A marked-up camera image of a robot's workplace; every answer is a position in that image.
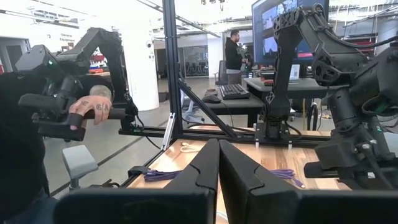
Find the black desk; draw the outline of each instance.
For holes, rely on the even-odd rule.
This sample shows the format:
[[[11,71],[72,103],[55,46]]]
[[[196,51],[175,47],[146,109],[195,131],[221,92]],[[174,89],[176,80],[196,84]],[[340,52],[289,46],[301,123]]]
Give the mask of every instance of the black desk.
[[[220,89],[217,88],[217,97],[221,99],[221,103],[205,103],[217,115],[247,115],[248,127],[252,128],[257,123],[264,102],[259,98],[251,95],[249,99],[241,100],[223,100]]]
[[[272,91],[272,86],[264,86],[261,78],[244,78],[243,80],[248,84],[248,91],[262,100]],[[335,91],[340,87],[342,86],[331,86],[329,91]],[[319,86],[313,78],[299,78],[293,83],[289,83],[287,97],[289,99],[322,99],[326,96],[327,91],[327,87]]]

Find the white cable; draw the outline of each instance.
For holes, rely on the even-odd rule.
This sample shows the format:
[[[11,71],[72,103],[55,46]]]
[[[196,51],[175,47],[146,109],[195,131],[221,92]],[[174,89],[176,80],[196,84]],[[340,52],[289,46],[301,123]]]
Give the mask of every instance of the white cable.
[[[195,146],[189,145],[186,142],[181,143],[181,146],[182,146],[180,148],[181,152],[199,152],[201,149],[201,147],[195,147]]]
[[[228,221],[228,217],[226,216],[226,214],[222,213],[222,212],[217,212],[217,215],[223,219],[225,219],[226,221]]]

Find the table leg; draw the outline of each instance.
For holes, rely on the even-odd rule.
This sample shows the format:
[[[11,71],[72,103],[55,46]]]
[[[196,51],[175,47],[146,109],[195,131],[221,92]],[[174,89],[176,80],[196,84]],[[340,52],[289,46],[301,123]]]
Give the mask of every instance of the table leg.
[[[248,128],[253,128],[253,124],[257,123],[257,113],[248,114]]]

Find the white wall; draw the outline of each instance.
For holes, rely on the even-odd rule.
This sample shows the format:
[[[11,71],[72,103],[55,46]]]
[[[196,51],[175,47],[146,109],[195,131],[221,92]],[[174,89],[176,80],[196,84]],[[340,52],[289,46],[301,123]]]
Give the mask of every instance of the white wall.
[[[207,35],[207,49],[209,58],[209,77],[214,77],[213,74],[218,73],[220,60],[223,59],[223,39]]]
[[[207,45],[207,35],[198,34],[190,35],[187,37],[180,37],[177,39],[178,47],[194,47],[194,46],[204,46]],[[160,40],[155,40],[155,49],[165,49],[165,42]]]

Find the tattooed hand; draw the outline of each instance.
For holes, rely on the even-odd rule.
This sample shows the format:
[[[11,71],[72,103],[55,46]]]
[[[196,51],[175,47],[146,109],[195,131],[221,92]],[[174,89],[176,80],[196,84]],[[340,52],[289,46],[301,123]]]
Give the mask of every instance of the tattooed hand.
[[[89,110],[94,110],[94,125],[97,125],[108,118],[111,107],[112,102],[108,97],[84,96],[71,105],[69,113],[77,113],[84,116]],[[76,130],[77,127],[71,126],[70,129]]]

